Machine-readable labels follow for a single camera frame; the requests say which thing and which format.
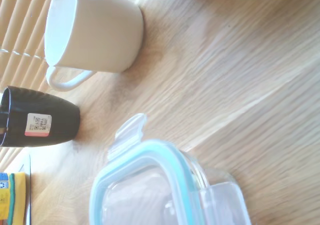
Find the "qr code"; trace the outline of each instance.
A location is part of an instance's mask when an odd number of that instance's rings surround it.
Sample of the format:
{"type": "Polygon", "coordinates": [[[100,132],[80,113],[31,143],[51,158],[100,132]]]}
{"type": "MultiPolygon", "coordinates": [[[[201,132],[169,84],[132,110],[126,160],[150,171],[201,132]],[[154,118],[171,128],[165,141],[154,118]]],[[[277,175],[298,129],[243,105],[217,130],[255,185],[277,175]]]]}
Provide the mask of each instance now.
{"type": "Polygon", "coordinates": [[[35,119],[35,126],[34,130],[46,130],[47,129],[47,118],[40,118],[40,117],[34,117],[35,119]]]}

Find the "white mug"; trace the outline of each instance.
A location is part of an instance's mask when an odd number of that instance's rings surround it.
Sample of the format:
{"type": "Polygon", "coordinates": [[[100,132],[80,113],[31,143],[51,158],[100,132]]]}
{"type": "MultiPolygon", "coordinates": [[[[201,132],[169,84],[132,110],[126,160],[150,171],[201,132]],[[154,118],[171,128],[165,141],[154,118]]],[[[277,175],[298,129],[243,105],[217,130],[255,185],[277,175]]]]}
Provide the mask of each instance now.
{"type": "Polygon", "coordinates": [[[48,84],[69,91],[97,71],[126,70],[139,53],[143,30],[140,8],[129,0],[52,0],[44,33],[48,84]],[[85,71],[59,83],[57,67],[85,71]]]}

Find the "mug handle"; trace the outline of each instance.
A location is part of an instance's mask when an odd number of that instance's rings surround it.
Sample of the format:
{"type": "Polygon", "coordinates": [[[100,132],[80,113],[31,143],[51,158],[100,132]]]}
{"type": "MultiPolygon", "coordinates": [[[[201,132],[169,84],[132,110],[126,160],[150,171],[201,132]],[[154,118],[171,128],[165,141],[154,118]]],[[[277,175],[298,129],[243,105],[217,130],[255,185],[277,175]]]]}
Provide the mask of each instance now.
{"type": "Polygon", "coordinates": [[[61,92],[67,92],[70,91],[76,87],[78,87],[80,84],[82,84],[84,81],[87,79],[91,78],[96,71],[87,71],[84,70],[82,73],[80,73],[78,76],[75,78],[71,79],[70,81],[67,82],[56,82],[54,81],[53,77],[58,73],[57,68],[55,66],[49,66],[48,69],[46,70],[46,80],[50,87],[57,91],[61,92]]]}

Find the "label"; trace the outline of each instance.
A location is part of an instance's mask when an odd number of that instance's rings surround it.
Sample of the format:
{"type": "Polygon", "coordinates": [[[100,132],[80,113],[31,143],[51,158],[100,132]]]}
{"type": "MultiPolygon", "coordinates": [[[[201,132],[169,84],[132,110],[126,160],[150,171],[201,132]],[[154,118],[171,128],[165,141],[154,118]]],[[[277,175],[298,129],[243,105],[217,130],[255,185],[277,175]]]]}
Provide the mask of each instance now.
{"type": "Polygon", "coordinates": [[[8,218],[9,209],[10,209],[9,179],[6,173],[0,173],[0,220],[5,220],[8,218]]]}
{"type": "Polygon", "coordinates": [[[48,137],[51,121],[51,115],[29,113],[24,135],[28,137],[48,137]]]}

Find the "barcode sticker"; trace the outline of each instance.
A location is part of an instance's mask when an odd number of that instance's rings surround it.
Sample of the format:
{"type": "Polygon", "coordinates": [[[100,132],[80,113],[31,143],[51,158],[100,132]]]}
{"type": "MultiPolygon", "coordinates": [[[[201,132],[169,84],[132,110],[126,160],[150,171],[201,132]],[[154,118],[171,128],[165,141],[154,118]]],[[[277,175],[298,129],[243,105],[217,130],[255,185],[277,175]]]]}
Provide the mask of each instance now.
{"type": "Polygon", "coordinates": [[[29,113],[24,135],[28,137],[47,137],[51,128],[51,115],[29,113]]]}

